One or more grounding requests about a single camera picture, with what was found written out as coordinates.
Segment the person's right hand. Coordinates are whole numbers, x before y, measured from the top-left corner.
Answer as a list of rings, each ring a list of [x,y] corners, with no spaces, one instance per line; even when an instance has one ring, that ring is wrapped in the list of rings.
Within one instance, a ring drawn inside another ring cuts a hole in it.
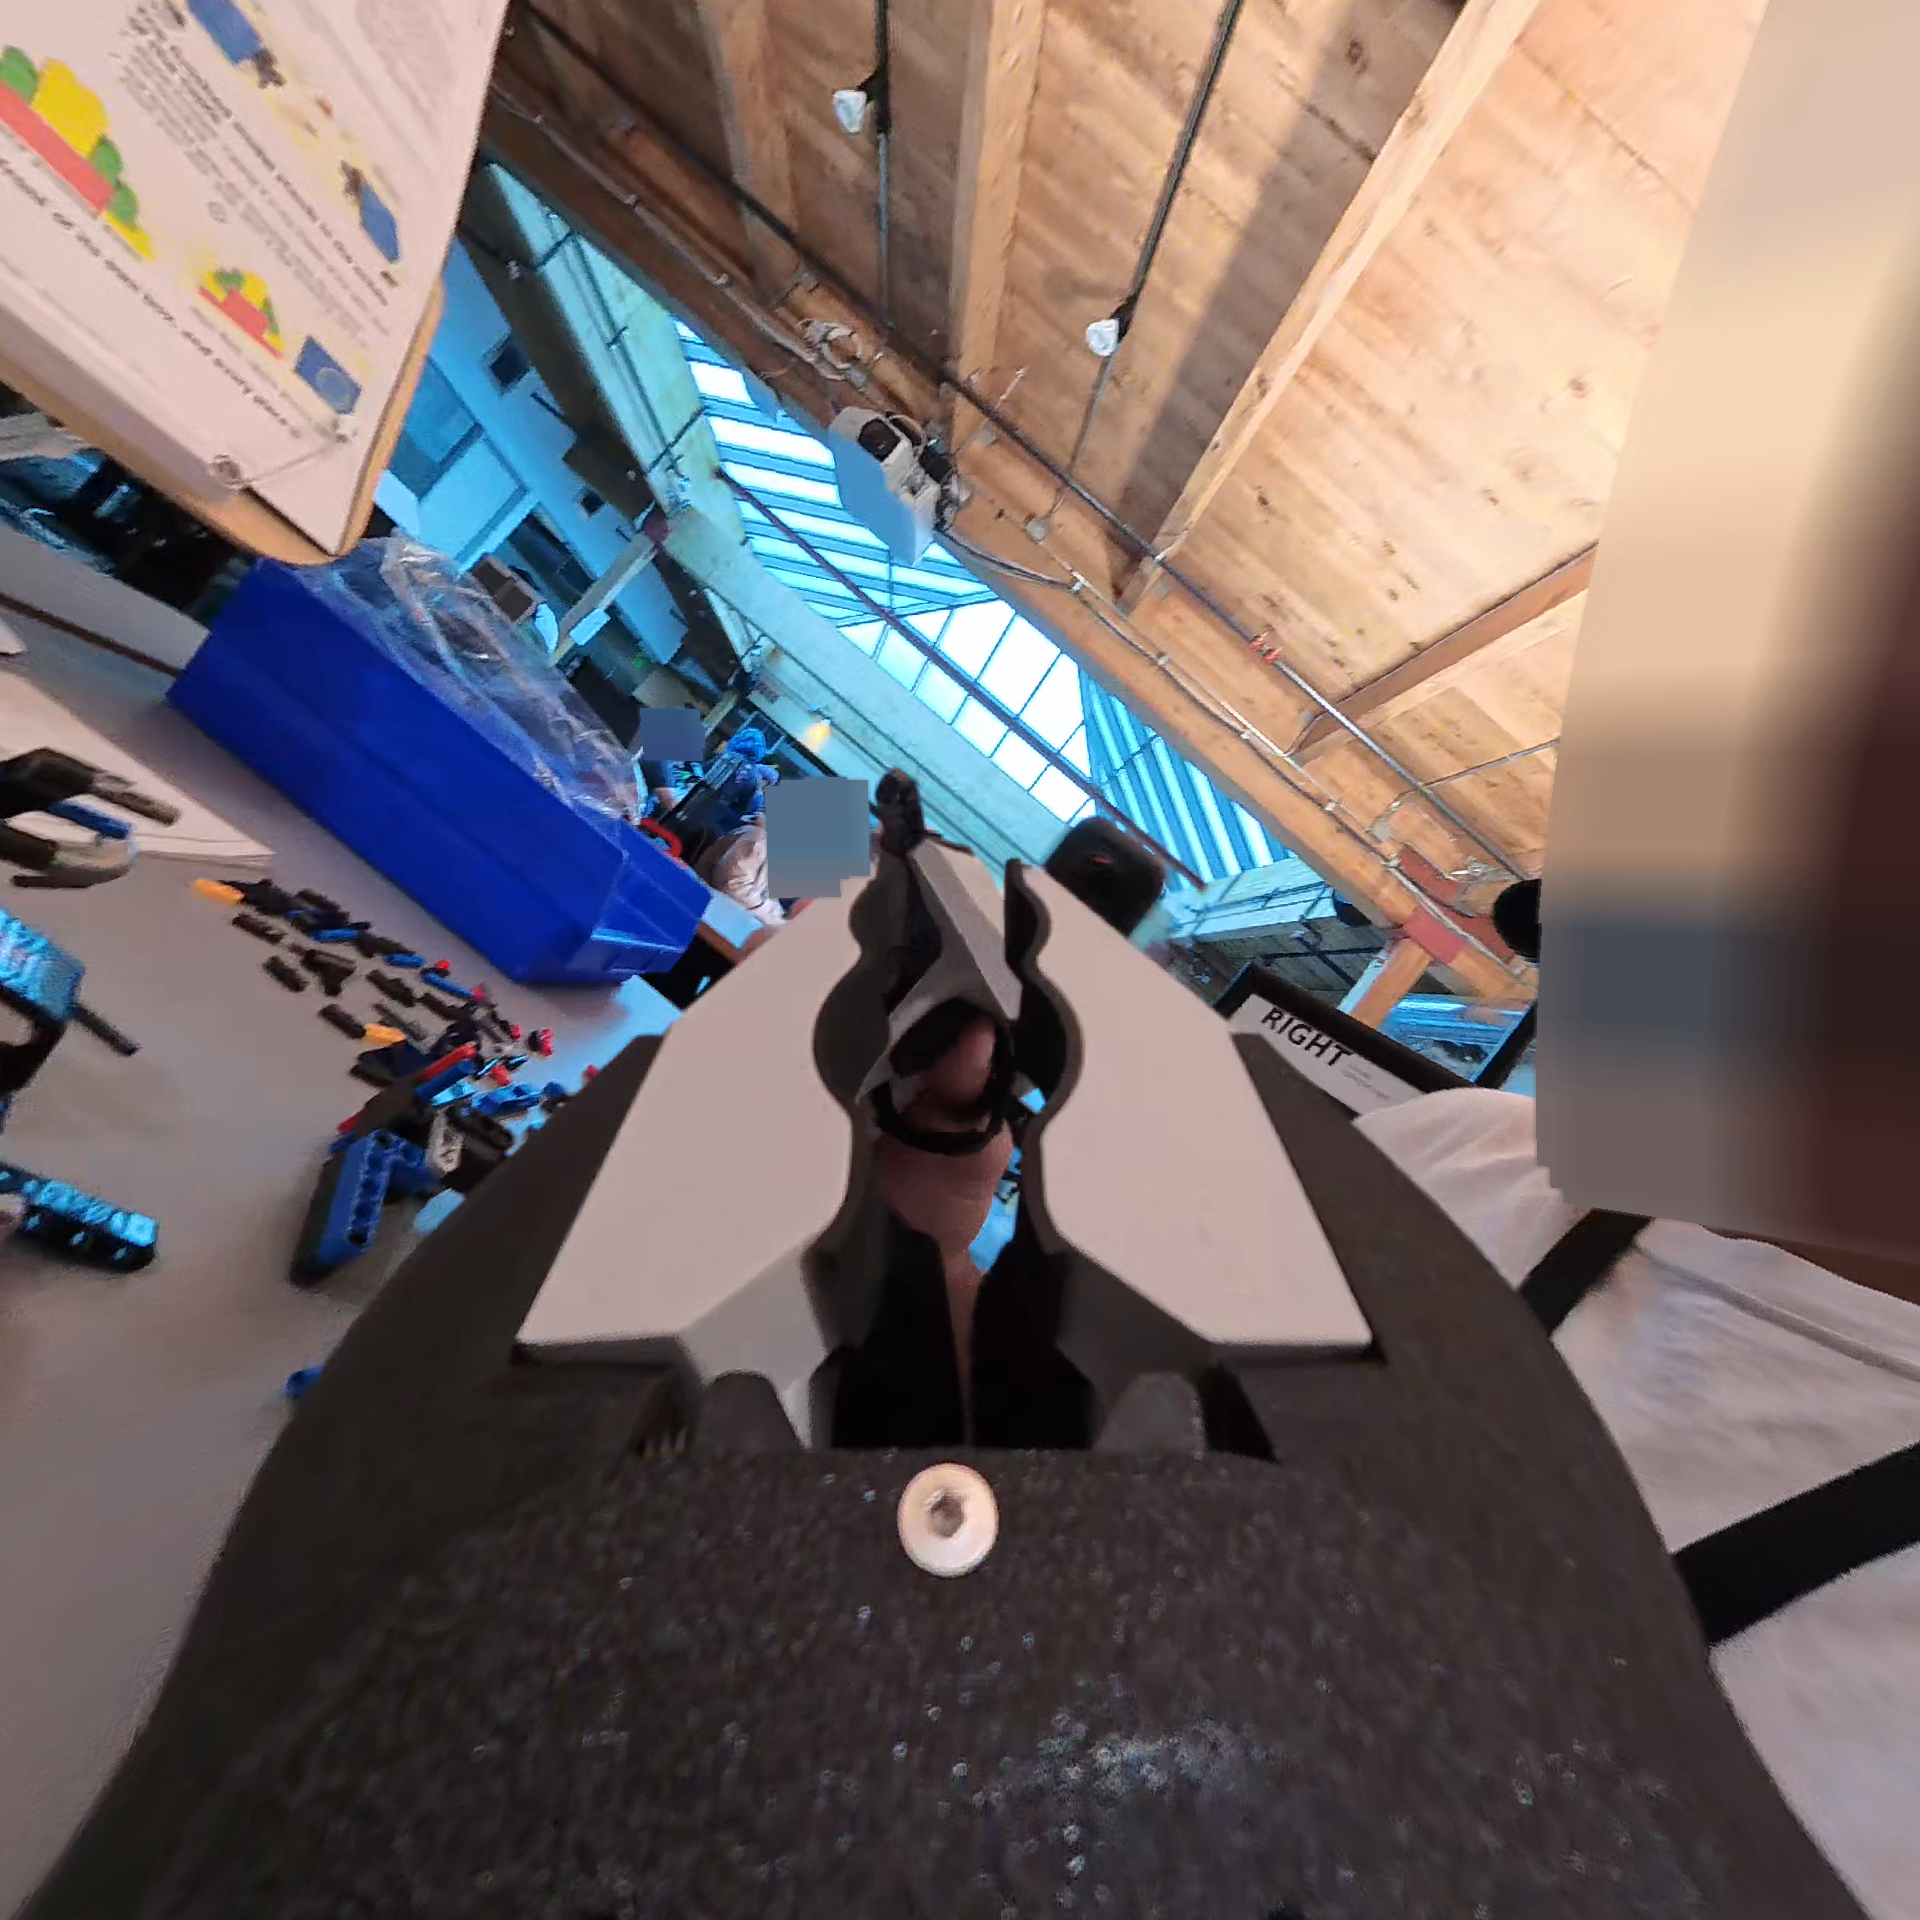
[[[915,1134],[972,1140],[965,1153],[933,1153],[895,1134],[876,1143],[881,1196],[905,1225],[933,1242],[955,1328],[972,1311],[982,1283],[972,1242],[1013,1157],[1004,1096],[993,1092],[996,1045],[996,1022],[967,1014],[946,1052],[914,1074],[910,1096],[898,1106],[902,1127]]]

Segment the printed lego instruction board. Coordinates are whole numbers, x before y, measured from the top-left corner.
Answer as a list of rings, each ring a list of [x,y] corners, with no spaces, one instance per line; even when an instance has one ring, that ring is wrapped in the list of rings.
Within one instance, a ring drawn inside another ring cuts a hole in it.
[[[6,2],[6,385],[254,555],[345,555],[505,11]]]

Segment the white board stand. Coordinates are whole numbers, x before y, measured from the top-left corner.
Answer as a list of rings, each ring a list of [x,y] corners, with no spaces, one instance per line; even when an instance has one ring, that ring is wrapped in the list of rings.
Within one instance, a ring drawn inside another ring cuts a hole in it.
[[[2,523],[2,613],[15,626],[35,620],[166,675],[189,667],[207,638],[189,613],[10,523]]]

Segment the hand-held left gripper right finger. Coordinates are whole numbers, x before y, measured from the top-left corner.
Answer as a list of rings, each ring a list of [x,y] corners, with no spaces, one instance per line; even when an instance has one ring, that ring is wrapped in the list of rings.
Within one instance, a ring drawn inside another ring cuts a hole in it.
[[[1373,1328],[1235,1031],[1044,869],[1004,881],[1026,1121],[999,1448],[1272,1453],[1248,1373]]]

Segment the clear plastic bag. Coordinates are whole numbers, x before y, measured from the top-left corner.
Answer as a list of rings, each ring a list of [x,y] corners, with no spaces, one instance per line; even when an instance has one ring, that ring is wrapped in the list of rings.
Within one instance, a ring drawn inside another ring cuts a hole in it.
[[[374,647],[579,814],[636,825],[636,758],[552,664],[539,636],[443,552],[387,534],[310,583]]]

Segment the blue plastic bin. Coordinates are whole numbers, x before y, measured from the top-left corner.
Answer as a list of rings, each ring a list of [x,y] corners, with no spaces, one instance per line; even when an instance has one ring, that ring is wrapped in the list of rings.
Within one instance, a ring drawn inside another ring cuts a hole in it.
[[[323,569],[254,563],[172,703],[517,984],[661,972],[708,909],[658,839],[430,689]]]

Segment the lego instruction booklet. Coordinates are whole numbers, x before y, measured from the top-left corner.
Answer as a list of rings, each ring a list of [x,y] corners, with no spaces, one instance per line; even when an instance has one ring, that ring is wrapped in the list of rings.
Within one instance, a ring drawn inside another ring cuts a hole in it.
[[[88,770],[88,788],[52,795],[54,812],[28,808],[23,829],[63,848],[88,838],[125,839],[152,859],[239,863],[260,870],[272,848],[209,808],[177,780],[83,722],[15,664],[2,671],[2,765],[52,753]]]

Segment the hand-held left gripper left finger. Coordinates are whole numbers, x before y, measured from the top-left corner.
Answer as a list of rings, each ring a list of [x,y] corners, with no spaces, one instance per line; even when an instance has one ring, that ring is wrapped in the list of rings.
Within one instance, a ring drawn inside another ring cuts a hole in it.
[[[666,1031],[519,1353],[655,1361],[699,1387],[755,1375],[799,1440],[822,1446],[822,1369],[846,1333],[813,1255],[854,1186],[854,1116],[819,1028],[880,903],[876,877],[843,881]]]

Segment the skylight window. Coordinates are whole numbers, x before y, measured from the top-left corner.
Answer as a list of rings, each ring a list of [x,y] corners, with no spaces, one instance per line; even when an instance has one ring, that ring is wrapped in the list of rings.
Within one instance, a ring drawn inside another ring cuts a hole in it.
[[[1103,800],[1222,912],[1327,919],[1334,889],[945,547],[901,563],[839,503],[826,449],[674,320],[745,544],[901,689],[1061,822]]]

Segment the pile of small lego pieces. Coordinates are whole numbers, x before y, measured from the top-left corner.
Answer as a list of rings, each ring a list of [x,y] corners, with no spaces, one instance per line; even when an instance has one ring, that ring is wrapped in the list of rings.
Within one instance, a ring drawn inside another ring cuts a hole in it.
[[[328,1134],[288,1263],[315,1289],[374,1250],[397,1206],[466,1196],[595,1078],[559,1078],[552,1028],[511,1020],[494,990],[448,959],[362,920],[345,903],[254,881],[194,879],[265,955],[260,972],[306,994],[352,1045],[366,1099]]]

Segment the blue and black lego model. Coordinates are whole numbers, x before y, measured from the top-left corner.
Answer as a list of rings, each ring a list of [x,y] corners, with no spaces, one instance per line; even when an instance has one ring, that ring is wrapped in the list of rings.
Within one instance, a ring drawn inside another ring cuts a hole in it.
[[[12,885],[83,893],[125,877],[136,860],[130,822],[179,825],[179,805],[72,753],[37,746],[2,761],[2,859]],[[40,928],[2,912],[2,1116],[37,1080],[70,1028],[121,1056],[136,1043],[80,999],[83,964]],[[50,1258],[130,1276],[156,1258],[156,1220],[83,1186],[2,1163],[6,1239]]]

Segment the white ceiling-mounted unit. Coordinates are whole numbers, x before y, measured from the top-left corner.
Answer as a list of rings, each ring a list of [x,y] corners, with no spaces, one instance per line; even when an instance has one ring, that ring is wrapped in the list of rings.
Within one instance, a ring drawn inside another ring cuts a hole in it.
[[[839,506],[902,565],[927,559],[965,501],[945,444],[898,411],[846,406],[826,428]]]

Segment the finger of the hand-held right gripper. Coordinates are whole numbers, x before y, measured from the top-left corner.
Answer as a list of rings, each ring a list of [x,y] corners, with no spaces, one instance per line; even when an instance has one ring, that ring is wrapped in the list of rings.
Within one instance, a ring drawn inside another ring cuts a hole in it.
[[[858,899],[858,1100],[914,1100],[975,1020],[993,1039],[988,1092],[1021,1100],[1030,1091],[1015,1045],[1023,985],[993,873],[946,843],[871,849]]]

